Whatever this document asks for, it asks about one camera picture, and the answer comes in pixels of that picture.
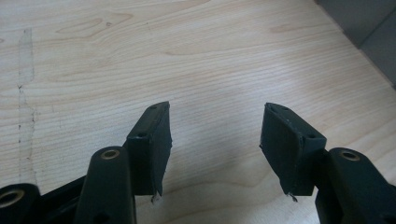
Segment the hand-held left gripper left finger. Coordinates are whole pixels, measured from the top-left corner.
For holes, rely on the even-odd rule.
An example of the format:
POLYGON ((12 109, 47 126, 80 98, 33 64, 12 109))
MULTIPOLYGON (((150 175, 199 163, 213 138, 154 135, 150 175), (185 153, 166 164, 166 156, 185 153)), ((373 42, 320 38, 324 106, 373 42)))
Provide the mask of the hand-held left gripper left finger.
POLYGON ((149 106, 126 137, 135 195, 163 195, 163 177, 172 148, 170 104, 149 106))

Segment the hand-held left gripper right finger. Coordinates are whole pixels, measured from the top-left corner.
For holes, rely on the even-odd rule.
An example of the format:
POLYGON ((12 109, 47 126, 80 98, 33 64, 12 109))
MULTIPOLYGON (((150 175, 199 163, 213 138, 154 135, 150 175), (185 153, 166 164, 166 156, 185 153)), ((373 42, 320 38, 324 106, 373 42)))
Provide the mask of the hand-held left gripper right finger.
POLYGON ((283 105, 266 103, 260 148, 279 178, 285 194, 310 196, 311 172, 326 147, 327 138, 283 105))

